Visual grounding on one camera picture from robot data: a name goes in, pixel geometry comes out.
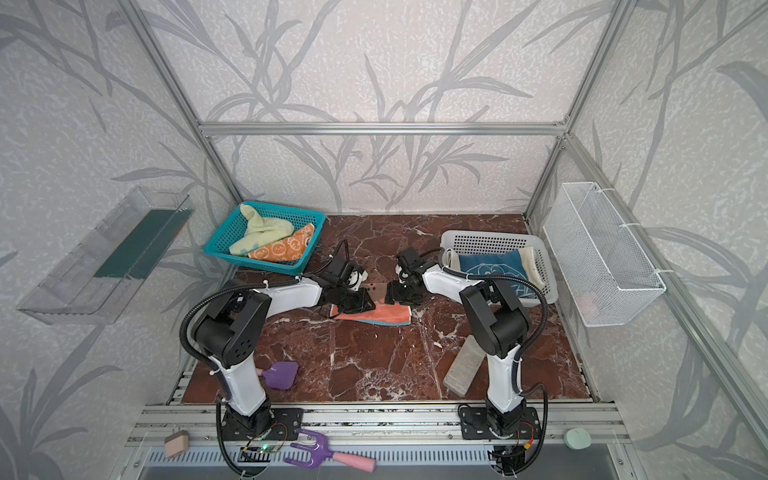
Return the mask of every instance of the leaf pattern wallpaper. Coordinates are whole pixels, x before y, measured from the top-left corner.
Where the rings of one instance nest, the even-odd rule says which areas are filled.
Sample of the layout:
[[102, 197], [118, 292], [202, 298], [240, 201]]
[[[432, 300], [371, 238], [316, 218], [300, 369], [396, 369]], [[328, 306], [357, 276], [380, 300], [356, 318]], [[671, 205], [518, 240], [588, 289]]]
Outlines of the leaf pattern wallpaper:
[[[115, 5], [0, 2], [0, 477], [105, 478], [165, 403], [175, 326], [220, 281], [202, 246], [233, 207]], [[136, 185], [195, 212], [118, 321], [48, 326], [19, 300]]]
[[[768, 2], [639, 2], [576, 134], [768, 393]], [[564, 156], [557, 182], [583, 180]], [[622, 327], [559, 306], [650, 478], [768, 478], [768, 460], [663, 300]], [[659, 408], [659, 398], [664, 407]]]
[[[561, 121], [613, 0], [142, 0], [206, 121]], [[219, 137], [245, 197], [517, 211], [551, 137]]]

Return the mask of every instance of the blue towel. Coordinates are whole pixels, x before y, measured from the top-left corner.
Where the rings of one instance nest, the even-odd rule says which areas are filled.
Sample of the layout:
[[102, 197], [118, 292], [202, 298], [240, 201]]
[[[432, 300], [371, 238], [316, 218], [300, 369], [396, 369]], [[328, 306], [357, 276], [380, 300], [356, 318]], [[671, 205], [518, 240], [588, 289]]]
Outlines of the blue towel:
[[[520, 253], [513, 250], [508, 253], [480, 253], [477, 255], [459, 255], [459, 262], [462, 266], [462, 272], [473, 273], [475, 275], [485, 275], [486, 273], [503, 273], [504, 275], [516, 276], [523, 280], [528, 280], [525, 274], [523, 262], [520, 259]], [[520, 283], [511, 283], [517, 289], [518, 298], [534, 296], [529, 288]]]

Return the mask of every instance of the orange towel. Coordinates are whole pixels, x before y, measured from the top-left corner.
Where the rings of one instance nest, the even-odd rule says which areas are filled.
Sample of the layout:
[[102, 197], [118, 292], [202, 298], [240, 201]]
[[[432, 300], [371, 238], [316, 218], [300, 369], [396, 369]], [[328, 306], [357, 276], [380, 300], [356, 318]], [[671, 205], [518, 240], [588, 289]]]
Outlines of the orange towel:
[[248, 253], [248, 258], [266, 262], [290, 262], [298, 260], [306, 252], [306, 248], [315, 233], [315, 226], [308, 223], [298, 229], [290, 237], [277, 242], [268, 243], [261, 248]]

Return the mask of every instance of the purple garden fork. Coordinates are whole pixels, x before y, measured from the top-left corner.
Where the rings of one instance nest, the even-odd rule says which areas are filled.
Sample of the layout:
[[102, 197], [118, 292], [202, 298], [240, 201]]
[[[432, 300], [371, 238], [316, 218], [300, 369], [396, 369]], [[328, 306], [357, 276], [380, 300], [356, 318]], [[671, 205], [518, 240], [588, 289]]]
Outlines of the purple garden fork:
[[364, 472], [373, 473], [376, 468], [376, 460], [374, 458], [362, 457], [360, 455], [352, 455], [351, 453], [334, 452], [328, 448], [328, 437], [322, 433], [314, 432], [312, 430], [298, 429], [298, 433], [310, 435], [315, 438], [315, 445], [302, 445], [300, 443], [291, 443], [290, 446], [295, 449], [304, 450], [310, 453], [310, 460], [308, 462], [300, 462], [295, 458], [286, 458], [286, 463], [295, 465], [297, 467], [304, 468], [317, 468], [323, 463], [326, 458], [333, 458], [339, 463], [349, 465], [350, 467], [363, 470]]

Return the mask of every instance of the white wire mesh basket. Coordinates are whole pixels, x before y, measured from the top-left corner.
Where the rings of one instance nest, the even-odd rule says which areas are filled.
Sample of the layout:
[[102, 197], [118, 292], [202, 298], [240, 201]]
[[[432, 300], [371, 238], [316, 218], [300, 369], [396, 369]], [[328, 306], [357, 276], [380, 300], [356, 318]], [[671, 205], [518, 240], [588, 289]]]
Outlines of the white wire mesh basket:
[[[534, 235], [503, 232], [476, 232], [472, 230], [448, 230], [440, 238], [440, 246], [452, 249], [461, 255], [476, 255], [478, 253], [508, 253], [523, 247], [533, 247], [534, 260], [541, 280], [544, 282], [544, 294], [547, 303], [558, 301], [558, 286], [554, 282], [552, 263], [547, 255], [547, 248], [541, 238]], [[521, 298], [524, 307], [537, 306], [538, 298]]]
[[596, 183], [562, 184], [544, 232], [586, 326], [624, 325], [667, 289]]

